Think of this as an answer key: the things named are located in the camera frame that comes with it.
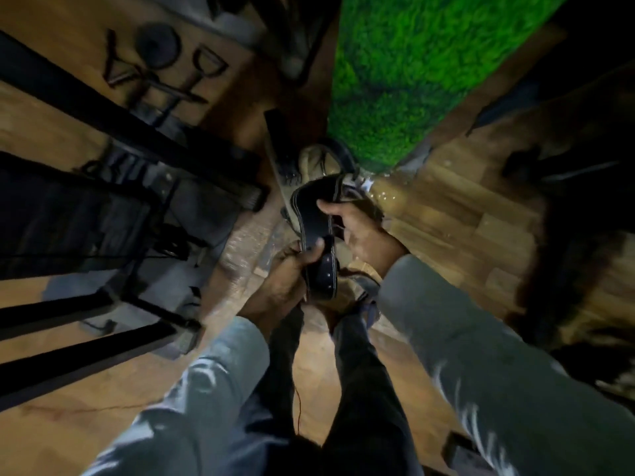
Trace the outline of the person's leg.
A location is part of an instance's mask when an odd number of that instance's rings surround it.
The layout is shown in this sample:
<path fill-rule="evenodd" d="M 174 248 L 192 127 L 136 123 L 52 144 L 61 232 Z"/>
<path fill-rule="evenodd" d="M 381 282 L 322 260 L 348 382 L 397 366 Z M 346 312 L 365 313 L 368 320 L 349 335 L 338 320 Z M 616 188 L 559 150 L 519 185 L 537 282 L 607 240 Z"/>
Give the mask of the person's leg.
<path fill-rule="evenodd" d="M 304 327 L 298 306 L 282 318 L 269 340 L 269 367 L 250 396 L 244 426 L 245 476 L 321 476 L 321 449 L 294 429 L 292 366 Z"/>
<path fill-rule="evenodd" d="M 322 445 L 326 476 L 424 476 L 408 420 L 360 313 L 331 334 L 341 386 L 338 409 Z"/>

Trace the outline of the person's left hand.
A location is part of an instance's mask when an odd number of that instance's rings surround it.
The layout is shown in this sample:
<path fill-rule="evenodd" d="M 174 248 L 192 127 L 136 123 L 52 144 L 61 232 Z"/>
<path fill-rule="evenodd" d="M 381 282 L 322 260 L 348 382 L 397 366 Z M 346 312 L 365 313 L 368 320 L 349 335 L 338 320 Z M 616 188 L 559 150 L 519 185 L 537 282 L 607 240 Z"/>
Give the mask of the person's left hand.
<path fill-rule="evenodd" d="M 266 341 L 306 294 L 303 271 L 308 266 L 298 266 L 301 251 L 300 242 L 294 241 L 275 255 L 269 274 L 237 314 L 254 324 Z"/>

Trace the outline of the person's right forearm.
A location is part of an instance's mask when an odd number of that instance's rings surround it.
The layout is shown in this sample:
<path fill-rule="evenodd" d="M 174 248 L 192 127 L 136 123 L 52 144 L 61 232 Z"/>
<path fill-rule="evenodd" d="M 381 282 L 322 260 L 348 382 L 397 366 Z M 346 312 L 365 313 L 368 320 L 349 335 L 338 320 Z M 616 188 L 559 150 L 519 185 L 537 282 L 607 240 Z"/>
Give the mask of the person's right forearm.
<path fill-rule="evenodd" d="M 635 476 L 635 416 L 570 376 L 413 255 L 380 311 L 501 476 Z"/>

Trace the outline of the black leather lifting belt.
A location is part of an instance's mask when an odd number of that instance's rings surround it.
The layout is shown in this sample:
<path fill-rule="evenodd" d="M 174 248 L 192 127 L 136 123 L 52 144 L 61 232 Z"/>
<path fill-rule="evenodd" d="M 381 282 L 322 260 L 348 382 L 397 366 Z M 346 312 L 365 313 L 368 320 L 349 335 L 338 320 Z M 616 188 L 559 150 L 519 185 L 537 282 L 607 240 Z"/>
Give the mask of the black leather lifting belt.
<path fill-rule="evenodd" d="M 324 241 L 320 258 L 306 266 L 303 272 L 307 298 L 311 302 L 329 301 L 337 294 L 336 226 L 332 216 L 322 212 L 317 201 L 338 202 L 344 178 L 344 174 L 336 174 L 314 179 L 300 186 L 290 198 L 291 209 L 298 221 L 302 250 L 311 250 L 317 239 Z"/>

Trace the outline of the person's right leg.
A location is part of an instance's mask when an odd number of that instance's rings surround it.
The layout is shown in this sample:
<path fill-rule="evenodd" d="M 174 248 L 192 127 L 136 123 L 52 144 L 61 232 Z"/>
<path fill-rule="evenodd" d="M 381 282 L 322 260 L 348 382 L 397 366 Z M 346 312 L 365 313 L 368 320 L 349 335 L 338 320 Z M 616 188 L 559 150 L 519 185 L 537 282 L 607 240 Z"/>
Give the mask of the person's right leg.
<path fill-rule="evenodd" d="M 331 334 L 341 386 L 338 409 L 322 445 L 326 476 L 424 476 L 408 420 L 360 313 Z"/>

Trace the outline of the person's left forearm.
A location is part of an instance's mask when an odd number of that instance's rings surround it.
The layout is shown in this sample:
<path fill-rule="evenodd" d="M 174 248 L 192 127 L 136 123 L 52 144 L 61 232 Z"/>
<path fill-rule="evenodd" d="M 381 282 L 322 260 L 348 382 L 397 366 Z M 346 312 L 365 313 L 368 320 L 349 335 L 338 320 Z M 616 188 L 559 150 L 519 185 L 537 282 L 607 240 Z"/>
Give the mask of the person's left forearm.
<path fill-rule="evenodd" d="M 141 411 L 81 476 L 211 476 L 268 366 L 260 329 L 234 317 L 163 399 Z"/>

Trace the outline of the green artificial grass panel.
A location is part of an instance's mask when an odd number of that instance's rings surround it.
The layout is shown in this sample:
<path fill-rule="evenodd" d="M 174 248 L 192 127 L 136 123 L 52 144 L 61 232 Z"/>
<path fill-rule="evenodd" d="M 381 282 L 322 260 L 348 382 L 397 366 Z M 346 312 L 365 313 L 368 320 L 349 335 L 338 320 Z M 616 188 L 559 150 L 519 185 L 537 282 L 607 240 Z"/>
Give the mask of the green artificial grass panel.
<path fill-rule="evenodd" d="M 565 1 L 343 0 L 328 134 L 394 167 Z"/>

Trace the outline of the black straight bar attachment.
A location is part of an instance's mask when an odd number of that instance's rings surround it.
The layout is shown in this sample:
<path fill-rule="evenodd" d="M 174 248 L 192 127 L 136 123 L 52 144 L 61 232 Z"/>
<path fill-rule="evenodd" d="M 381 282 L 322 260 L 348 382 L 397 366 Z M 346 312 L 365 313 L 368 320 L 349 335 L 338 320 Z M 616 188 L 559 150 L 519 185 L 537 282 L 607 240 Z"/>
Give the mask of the black straight bar attachment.
<path fill-rule="evenodd" d="M 197 104 L 206 104 L 208 100 L 203 98 L 202 96 L 196 95 L 190 92 L 190 89 L 181 89 L 178 87 L 172 87 L 170 85 L 161 82 L 158 77 L 147 77 L 144 79 L 144 82 L 152 88 L 161 91 L 162 93 L 171 96 L 179 101 L 186 101 L 189 103 L 197 103 Z"/>

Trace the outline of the person's left leg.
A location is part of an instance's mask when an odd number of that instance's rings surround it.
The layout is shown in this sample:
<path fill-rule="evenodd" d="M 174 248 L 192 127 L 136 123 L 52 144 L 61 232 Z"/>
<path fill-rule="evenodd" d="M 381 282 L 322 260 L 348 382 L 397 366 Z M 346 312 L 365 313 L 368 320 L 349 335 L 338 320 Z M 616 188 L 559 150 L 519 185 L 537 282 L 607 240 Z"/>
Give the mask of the person's left leg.
<path fill-rule="evenodd" d="M 321 449 L 294 429 L 292 366 L 304 327 L 298 306 L 282 318 L 269 340 L 269 367 L 250 396 L 244 426 L 245 476 L 321 476 Z"/>

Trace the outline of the person's right hand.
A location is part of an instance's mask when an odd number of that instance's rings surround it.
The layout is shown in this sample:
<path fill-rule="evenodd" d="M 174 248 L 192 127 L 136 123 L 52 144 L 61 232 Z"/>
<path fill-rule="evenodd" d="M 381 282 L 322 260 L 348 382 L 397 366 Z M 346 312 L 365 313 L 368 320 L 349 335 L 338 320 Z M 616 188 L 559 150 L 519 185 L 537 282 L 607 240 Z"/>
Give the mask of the person's right hand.
<path fill-rule="evenodd" d="M 343 221 L 344 241 L 355 257 L 369 264 L 383 279 L 409 250 L 357 205 L 348 203 L 349 215 Z"/>

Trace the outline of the person's right shoe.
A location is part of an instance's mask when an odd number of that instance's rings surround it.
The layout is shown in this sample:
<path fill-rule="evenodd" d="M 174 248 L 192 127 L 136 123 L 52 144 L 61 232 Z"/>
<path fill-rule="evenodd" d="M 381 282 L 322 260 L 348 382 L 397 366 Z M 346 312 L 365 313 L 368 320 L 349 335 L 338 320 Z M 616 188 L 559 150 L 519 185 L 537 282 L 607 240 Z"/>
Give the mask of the person's right shoe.
<path fill-rule="evenodd" d="M 360 270 L 345 269 L 340 275 L 344 280 L 352 282 L 361 289 L 361 295 L 356 298 L 355 307 L 365 319 L 366 329 L 372 328 L 381 316 L 377 305 L 380 283 Z"/>

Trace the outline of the black gym machine frame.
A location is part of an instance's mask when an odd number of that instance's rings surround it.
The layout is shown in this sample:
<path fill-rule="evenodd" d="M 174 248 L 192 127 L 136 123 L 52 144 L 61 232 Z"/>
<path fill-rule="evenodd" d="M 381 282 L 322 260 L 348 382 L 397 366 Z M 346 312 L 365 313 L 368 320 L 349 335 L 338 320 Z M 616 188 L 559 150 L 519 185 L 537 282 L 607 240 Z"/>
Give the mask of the black gym machine frame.
<path fill-rule="evenodd" d="M 200 290 L 242 210 L 259 211 L 259 158 L 162 111 L 124 108 L 0 31 L 0 81 L 106 134 L 74 172 L 0 151 L 0 281 L 52 277 L 0 308 L 0 342 L 71 324 L 83 343 L 0 362 L 0 412 L 150 352 L 193 352 Z"/>

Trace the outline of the black round weight plate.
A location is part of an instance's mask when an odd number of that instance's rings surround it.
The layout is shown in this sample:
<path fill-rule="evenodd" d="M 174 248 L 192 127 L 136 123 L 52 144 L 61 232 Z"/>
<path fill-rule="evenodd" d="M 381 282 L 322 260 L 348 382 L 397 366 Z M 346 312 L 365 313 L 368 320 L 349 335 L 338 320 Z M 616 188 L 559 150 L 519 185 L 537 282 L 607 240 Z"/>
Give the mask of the black round weight plate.
<path fill-rule="evenodd" d="M 170 68 L 182 52 L 179 34 L 167 23 L 151 22 L 139 26 L 134 42 L 135 50 L 146 68 L 153 71 Z"/>

